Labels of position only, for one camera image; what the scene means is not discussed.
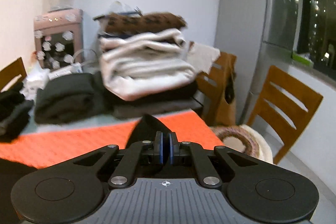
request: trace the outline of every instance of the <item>brown patterned cloth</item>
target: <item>brown patterned cloth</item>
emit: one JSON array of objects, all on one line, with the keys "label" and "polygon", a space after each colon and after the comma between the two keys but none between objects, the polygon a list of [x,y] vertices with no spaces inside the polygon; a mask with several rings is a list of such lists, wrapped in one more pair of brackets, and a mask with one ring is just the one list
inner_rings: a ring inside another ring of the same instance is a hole
[{"label": "brown patterned cloth", "polygon": [[258,159],[259,144],[257,140],[245,129],[239,126],[231,126],[231,127],[217,126],[217,127],[211,127],[211,130],[224,144],[225,139],[228,137],[234,137],[240,140],[245,146],[245,150],[243,151],[243,153]]},{"label": "brown patterned cloth", "polygon": [[186,22],[172,13],[152,13],[140,17],[129,17],[111,13],[105,32],[134,35],[143,32],[157,33],[167,29],[181,29]]}]

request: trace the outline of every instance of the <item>white cloth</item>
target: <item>white cloth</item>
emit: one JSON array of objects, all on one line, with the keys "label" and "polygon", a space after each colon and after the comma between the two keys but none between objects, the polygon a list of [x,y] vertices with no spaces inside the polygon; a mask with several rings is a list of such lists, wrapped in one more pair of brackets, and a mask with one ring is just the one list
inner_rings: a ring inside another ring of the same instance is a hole
[{"label": "white cloth", "polygon": [[194,43],[187,54],[187,62],[191,64],[196,72],[210,73],[212,64],[221,55],[217,48]]},{"label": "white cloth", "polygon": [[128,45],[142,40],[160,41],[165,39],[174,39],[174,42],[183,50],[180,52],[180,59],[185,60],[189,49],[189,41],[185,41],[182,33],[178,29],[167,29],[158,33],[140,33],[127,39],[121,38],[100,38],[100,47],[102,50],[111,50],[119,46]]},{"label": "white cloth", "polygon": [[183,51],[176,44],[150,40],[124,43],[101,56],[103,83],[125,101],[188,85],[196,72],[180,59]]},{"label": "white cloth", "polygon": [[266,161],[270,164],[273,164],[273,154],[272,150],[269,147],[268,143],[264,139],[263,136],[261,136],[257,131],[255,131],[253,128],[250,128],[249,126],[242,124],[240,125],[241,128],[245,129],[248,133],[250,133],[258,142],[259,145],[259,160]]}]

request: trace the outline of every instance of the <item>window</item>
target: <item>window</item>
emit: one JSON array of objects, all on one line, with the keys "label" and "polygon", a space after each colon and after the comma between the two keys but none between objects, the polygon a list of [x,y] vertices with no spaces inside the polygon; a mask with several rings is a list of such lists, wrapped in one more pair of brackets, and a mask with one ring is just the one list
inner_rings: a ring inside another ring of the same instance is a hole
[{"label": "window", "polygon": [[336,0],[303,0],[298,53],[336,80]]}]

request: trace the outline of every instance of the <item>white folded blanket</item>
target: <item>white folded blanket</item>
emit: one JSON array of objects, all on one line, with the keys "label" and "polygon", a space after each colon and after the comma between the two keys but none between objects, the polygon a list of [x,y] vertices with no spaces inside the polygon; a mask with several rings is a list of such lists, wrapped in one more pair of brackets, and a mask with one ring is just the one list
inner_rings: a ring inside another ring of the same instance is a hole
[{"label": "white folded blanket", "polygon": [[130,43],[134,43],[137,41],[142,40],[149,40],[149,41],[160,41],[165,39],[174,39],[174,42],[176,45],[179,46],[180,49],[180,59],[185,60],[188,50],[189,50],[189,41],[185,41],[182,33],[178,29],[167,29],[159,33],[140,33],[136,34],[132,37],[129,37],[127,39],[121,39],[121,38],[100,38],[100,47],[102,50],[111,50],[114,48],[117,48],[119,46],[128,45]]},{"label": "white folded blanket", "polygon": [[100,59],[103,82],[110,92],[125,101],[134,101],[194,81],[194,67],[181,60],[183,47],[133,37],[126,43],[122,41],[127,39],[113,39],[112,44],[117,48]]}]

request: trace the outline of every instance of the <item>gray ribbed plate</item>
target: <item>gray ribbed plate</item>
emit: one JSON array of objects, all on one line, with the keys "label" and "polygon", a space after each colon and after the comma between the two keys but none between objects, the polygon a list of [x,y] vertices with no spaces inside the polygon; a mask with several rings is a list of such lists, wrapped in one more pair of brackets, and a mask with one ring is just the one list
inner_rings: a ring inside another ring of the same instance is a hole
[{"label": "gray ribbed plate", "polygon": [[76,224],[256,224],[230,207],[218,190],[194,179],[137,179],[113,190],[94,214]]}]

